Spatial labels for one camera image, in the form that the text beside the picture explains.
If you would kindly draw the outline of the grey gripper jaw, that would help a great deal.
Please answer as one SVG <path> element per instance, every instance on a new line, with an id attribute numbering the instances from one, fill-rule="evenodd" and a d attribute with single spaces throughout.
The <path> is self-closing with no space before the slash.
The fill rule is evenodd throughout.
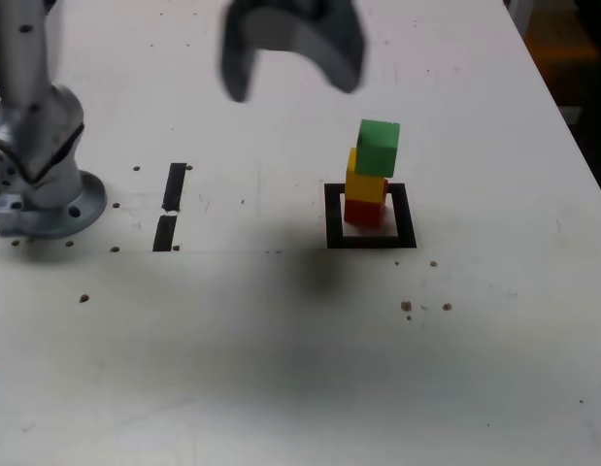
<path id="1" fill-rule="evenodd" d="M 220 74 L 228 95 L 235 102 L 247 99 L 256 51 L 245 25 L 249 14 L 260 5 L 260 1 L 235 0 L 224 16 Z"/>
<path id="2" fill-rule="evenodd" d="M 304 56 L 342 92 L 360 84 L 365 38 L 350 1 L 266 1 L 246 12 L 244 37 L 258 50 Z"/>

